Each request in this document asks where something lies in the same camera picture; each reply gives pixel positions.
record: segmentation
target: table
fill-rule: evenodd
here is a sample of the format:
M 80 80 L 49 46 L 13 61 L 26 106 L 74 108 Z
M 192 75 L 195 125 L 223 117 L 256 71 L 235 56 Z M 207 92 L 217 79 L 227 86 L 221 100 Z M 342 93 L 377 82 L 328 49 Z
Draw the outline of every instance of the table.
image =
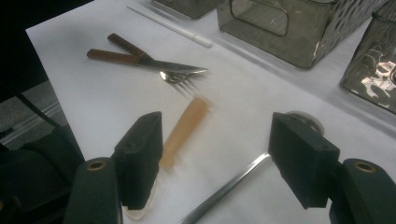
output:
M 210 49 L 133 12 L 127 6 L 202 35 Z M 158 174 L 153 203 L 140 223 L 178 223 L 207 197 L 267 151 L 272 114 L 300 110 L 319 119 L 340 161 L 359 158 L 396 179 L 396 117 L 339 87 L 368 22 L 311 70 L 302 70 L 218 28 L 217 12 L 188 20 L 148 0 L 96 0 L 27 29 L 86 160 L 109 157 L 142 115 L 163 113 L 163 139 L 195 93 L 208 113 Z M 182 85 L 158 72 L 87 58 L 89 49 L 120 51 L 116 33 L 157 60 L 209 69 Z M 326 209 L 304 210 L 279 171 L 266 161 L 202 223 L 330 223 Z M 124 215 L 124 223 L 134 223 Z

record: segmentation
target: knife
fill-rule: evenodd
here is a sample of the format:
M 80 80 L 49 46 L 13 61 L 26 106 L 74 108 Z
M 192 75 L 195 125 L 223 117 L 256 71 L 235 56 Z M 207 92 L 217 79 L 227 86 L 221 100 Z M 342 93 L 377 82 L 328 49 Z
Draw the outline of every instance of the knife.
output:
M 261 154 L 254 162 L 245 167 L 238 175 L 231 179 L 221 189 L 218 189 L 206 201 L 201 203 L 197 208 L 190 212 L 185 218 L 180 221 L 180 224 L 191 224 L 197 222 L 207 211 L 209 211 L 217 202 L 230 193 L 242 180 L 245 179 L 252 171 L 259 167 L 270 155 L 267 153 Z
M 206 68 L 190 66 L 186 64 L 156 61 L 152 59 L 145 51 L 116 34 L 110 35 L 107 39 L 120 48 L 127 50 L 131 54 L 123 54 L 101 49 L 90 49 L 87 53 L 88 58 L 111 63 L 124 63 L 134 66 L 142 66 L 158 71 L 181 73 L 185 75 L 192 75 L 207 71 Z

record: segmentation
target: knife blade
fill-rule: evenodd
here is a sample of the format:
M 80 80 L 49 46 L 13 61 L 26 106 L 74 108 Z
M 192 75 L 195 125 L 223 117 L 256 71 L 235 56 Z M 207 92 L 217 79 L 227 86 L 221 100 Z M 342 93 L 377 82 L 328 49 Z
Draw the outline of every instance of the knife blade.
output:
M 259 167 L 270 155 L 267 153 L 261 154 L 254 162 L 245 167 L 238 175 L 233 177 L 227 184 L 218 189 L 212 196 L 201 203 L 197 208 L 184 217 L 180 224 L 191 224 L 197 222 L 209 211 L 217 202 L 230 193 L 239 183 L 242 182 L 252 171 Z
M 150 58 L 139 58 L 131 54 L 123 54 L 117 52 L 111 52 L 101 49 L 90 49 L 87 53 L 88 58 L 95 59 L 110 63 L 123 63 L 134 66 L 147 67 L 163 72 L 181 73 L 185 75 L 192 75 L 197 73 L 203 73 L 207 71 L 206 68 L 190 66 L 180 63 L 169 63 L 156 61 Z

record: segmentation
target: cutlery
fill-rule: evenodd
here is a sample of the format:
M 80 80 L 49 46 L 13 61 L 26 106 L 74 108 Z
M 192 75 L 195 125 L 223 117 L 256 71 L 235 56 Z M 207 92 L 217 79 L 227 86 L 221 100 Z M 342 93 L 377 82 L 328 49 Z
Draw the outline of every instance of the cutlery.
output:
M 321 122 L 310 114 L 302 111 L 290 111 L 287 113 L 291 117 L 300 120 L 304 125 L 310 127 L 313 131 L 323 135 L 324 128 Z M 268 153 L 262 153 L 250 165 L 245 167 L 239 174 L 228 181 L 223 187 L 218 189 L 208 199 L 201 203 L 197 208 L 184 217 L 180 224 L 191 224 L 197 222 L 203 217 L 213 206 L 216 205 L 221 199 L 227 196 L 238 184 L 240 184 L 249 174 L 258 168 L 267 158 L 271 157 Z
M 204 96 L 194 96 L 163 145 L 163 157 L 160 160 L 161 167 L 170 168 L 174 165 L 175 154 L 204 117 L 208 107 L 209 101 Z
M 87 53 L 88 58 L 159 70 L 161 71 L 162 79 L 172 84 L 183 81 L 194 74 L 207 71 L 206 68 L 200 68 L 186 64 L 156 61 L 145 51 L 116 34 L 109 35 L 107 39 L 118 47 L 127 50 L 131 54 L 123 54 L 101 49 L 90 49 Z

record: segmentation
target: metal utensil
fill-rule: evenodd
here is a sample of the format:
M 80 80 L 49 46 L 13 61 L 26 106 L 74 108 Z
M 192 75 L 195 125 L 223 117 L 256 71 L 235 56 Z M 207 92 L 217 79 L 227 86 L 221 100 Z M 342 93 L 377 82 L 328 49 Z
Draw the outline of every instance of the metal utensil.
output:
M 189 78 L 193 74 L 207 71 L 206 68 L 200 68 L 186 64 L 156 61 L 152 59 L 145 51 L 116 34 L 109 35 L 107 39 L 118 47 L 127 50 L 131 54 L 123 54 L 101 49 L 90 49 L 87 53 L 88 58 L 159 70 L 163 72 L 163 74 L 161 74 L 163 80 L 169 83 L 178 83 L 186 78 Z
M 321 122 L 310 114 L 302 111 L 290 111 L 287 113 L 289 116 L 299 119 L 302 123 L 310 127 L 313 131 L 323 135 L 324 128 Z M 206 201 L 201 203 L 197 208 L 190 212 L 185 218 L 183 218 L 180 224 L 191 224 L 197 222 L 207 211 L 209 211 L 218 201 L 224 198 L 230 193 L 242 180 L 245 179 L 252 171 L 259 167 L 265 159 L 269 158 L 268 153 L 261 154 L 253 163 L 247 166 L 242 172 L 231 179 L 221 189 L 216 191 Z
M 253 163 L 247 166 L 242 172 L 231 179 L 227 184 L 225 184 L 221 189 L 216 191 L 212 196 L 210 196 L 206 201 L 201 203 L 197 208 L 190 212 L 180 224 L 191 224 L 197 222 L 207 211 L 209 211 L 218 201 L 224 198 L 228 193 L 230 193 L 242 180 L 245 179 L 252 171 L 254 171 L 260 164 L 262 164 L 265 159 L 269 158 L 270 155 L 267 153 L 261 154 Z

